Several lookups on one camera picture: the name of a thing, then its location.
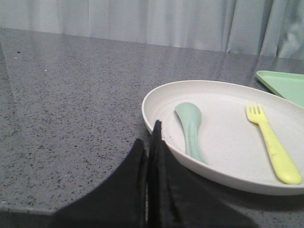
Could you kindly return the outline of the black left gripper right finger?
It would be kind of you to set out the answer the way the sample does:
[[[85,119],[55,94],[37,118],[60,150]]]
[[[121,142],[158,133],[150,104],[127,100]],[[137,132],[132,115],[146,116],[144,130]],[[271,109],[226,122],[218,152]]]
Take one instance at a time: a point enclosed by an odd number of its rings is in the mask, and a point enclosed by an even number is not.
[[[148,158],[150,228],[255,228],[257,225],[204,190],[173,156],[154,124]]]

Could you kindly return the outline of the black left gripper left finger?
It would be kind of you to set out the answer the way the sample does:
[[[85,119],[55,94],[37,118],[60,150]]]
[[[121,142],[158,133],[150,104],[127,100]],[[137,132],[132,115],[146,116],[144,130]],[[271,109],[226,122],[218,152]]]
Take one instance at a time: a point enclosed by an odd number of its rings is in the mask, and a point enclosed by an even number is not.
[[[135,140],[119,167],[96,189],[57,211],[53,228],[143,228],[148,158]]]

